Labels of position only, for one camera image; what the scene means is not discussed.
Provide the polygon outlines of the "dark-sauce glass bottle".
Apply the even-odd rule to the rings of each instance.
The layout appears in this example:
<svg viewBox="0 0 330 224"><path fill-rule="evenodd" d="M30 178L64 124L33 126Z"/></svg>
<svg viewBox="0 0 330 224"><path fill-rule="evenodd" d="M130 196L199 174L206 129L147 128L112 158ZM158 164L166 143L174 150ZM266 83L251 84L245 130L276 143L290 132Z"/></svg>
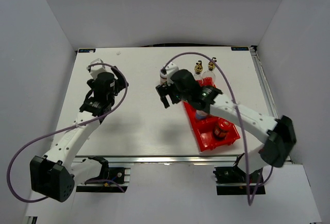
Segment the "dark-sauce glass bottle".
<svg viewBox="0 0 330 224"><path fill-rule="evenodd" d="M203 72L203 66L202 66L202 61L198 60L197 63L195 64L194 67L194 78L197 81L203 81L202 78L202 72Z"/></svg>

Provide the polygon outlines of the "blue-label spice shaker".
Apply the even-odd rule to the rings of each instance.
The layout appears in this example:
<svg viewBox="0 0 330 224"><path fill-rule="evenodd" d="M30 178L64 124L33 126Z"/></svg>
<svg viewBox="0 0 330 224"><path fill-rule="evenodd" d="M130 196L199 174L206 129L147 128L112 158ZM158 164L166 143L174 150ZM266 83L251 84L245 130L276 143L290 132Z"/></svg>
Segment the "blue-label spice shaker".
<svg viewBox="0 0 330 224"><path fill-rule="evenodd" d="M201 111L201 110L196 110L195 118L197 120L203 120L203 119L206 119L207 117L208 117L208 113Z"/></svg>

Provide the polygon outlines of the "clear glass bottle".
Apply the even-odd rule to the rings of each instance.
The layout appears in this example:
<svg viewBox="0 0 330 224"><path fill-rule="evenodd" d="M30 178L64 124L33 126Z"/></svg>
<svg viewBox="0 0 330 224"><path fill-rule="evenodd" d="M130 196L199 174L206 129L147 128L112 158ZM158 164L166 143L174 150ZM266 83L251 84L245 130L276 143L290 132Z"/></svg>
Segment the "clear glass bottle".
<svg viewBox="0 0 330 224"><path fill-rule="evenodd" d="M204 85L214 85L216 76L214 74L215 64L211 61L208 63L208 70L202 74Z"/></svg>

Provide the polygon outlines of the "red-lid sauce jar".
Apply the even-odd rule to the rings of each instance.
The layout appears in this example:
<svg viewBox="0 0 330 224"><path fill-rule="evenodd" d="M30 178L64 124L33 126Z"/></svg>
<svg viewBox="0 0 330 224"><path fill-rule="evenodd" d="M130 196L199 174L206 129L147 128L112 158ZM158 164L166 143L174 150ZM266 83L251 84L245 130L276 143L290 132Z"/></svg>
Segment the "red-lid sauce jar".
<svg viewBox="0 0 330 224"><path fill-rule="evenodd" d="M216 139L224 139L231 128L231 123L225 119L219 119L213 129L213 136Z"/></svg>

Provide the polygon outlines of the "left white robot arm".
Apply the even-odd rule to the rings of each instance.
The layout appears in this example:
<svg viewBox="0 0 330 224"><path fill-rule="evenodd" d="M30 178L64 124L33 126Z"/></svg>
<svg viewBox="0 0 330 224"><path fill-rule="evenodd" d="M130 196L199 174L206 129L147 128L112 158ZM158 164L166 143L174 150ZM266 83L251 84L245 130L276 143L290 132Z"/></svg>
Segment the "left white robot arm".
<svg viewBox="0 0 330 224"><path fill-rule="evenodd" d="M77 153L105 117L115 110L115 97L127 90L124 75L113 66L108 72L103 63L88 66L92 79L79 109L73 127L42 157L34 156L30 162L31 188L33 191L57 200L66 201L74 187L89 180L104 182L109 176L109 163L98 156L90 156L73 165Z"/></svg>

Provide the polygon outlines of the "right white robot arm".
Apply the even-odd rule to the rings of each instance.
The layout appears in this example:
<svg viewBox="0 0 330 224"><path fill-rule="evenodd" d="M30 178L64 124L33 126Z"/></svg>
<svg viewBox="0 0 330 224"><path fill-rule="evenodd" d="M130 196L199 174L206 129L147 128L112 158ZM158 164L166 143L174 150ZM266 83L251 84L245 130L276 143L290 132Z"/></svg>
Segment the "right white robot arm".
<svg viewBox="0 0 330 224"><path fill-rule="evenodd" d="M223 118L241 128L242 133L250 133L260 141L260 145L236 160L233 177L245 182L252 173L267 165L283 167L289 153L296 144L293 121L283 115L280 118L263 115L234 100L212 86L200 86L188 70L178 70L170 83L156 86L156 91L165 108L168 101L176 104L184 101L198 111Z"/></svg>

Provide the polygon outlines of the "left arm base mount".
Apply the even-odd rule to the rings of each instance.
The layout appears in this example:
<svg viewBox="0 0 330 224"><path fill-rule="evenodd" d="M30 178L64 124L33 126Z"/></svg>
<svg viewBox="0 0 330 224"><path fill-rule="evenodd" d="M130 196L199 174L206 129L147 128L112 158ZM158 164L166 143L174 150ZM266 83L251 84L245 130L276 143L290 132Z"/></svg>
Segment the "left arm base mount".
<svg viewBox="0 0 330 224"><path fill-rule="evenodd" d="M75 181L77 192L124 193L130 180L130 168L109 165L103 157L91 156L74 162L69 173Z"/></svg>

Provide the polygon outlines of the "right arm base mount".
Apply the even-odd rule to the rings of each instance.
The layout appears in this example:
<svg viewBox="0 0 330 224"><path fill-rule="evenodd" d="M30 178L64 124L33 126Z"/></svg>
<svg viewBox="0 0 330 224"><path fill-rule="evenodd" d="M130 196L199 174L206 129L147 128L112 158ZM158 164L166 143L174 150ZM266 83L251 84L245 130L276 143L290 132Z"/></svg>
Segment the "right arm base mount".
<svg viewBox="0 0 330 224"><path fill-rule="evenodd" d="M213 174L216 179L216 189L218 196L238 196L246 194L246 175L237 166L243 155L237 157L233 166L215 167ZM256 195L265 195L266 190L263 186L262 169L254 171L250 174L249 190L250 194L254 192L254 187L257 184L258 178L260 182L256 190Z"/></svg>

